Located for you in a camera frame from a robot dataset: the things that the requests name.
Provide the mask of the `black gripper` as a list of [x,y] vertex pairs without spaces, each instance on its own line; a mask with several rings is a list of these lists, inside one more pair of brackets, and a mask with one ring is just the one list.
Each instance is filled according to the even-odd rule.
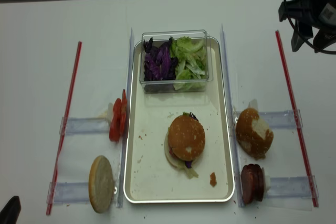
[[335,0],[327,2],[323,7],[314,6],[313,0],[283,1],[278,13],[279,21],[287,19],[293,28],[293,52],[307,44],[315,53],[335,53],[326,50],[335,44]]

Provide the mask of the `black left arm gripper tip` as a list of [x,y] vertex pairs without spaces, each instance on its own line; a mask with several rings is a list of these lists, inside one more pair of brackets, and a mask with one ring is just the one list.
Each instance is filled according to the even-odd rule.
[[22,207],[19,196],[13,196],[0,213],[0,224],[16,224]]

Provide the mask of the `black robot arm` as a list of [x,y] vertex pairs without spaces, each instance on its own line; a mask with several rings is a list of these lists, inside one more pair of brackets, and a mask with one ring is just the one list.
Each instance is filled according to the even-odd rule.
[[335,0],[283,0],[278,15],[280,22],[288,20],[293,29],[293,52],[307,44],[315,53],[335,54],[326,50],[335,44]]

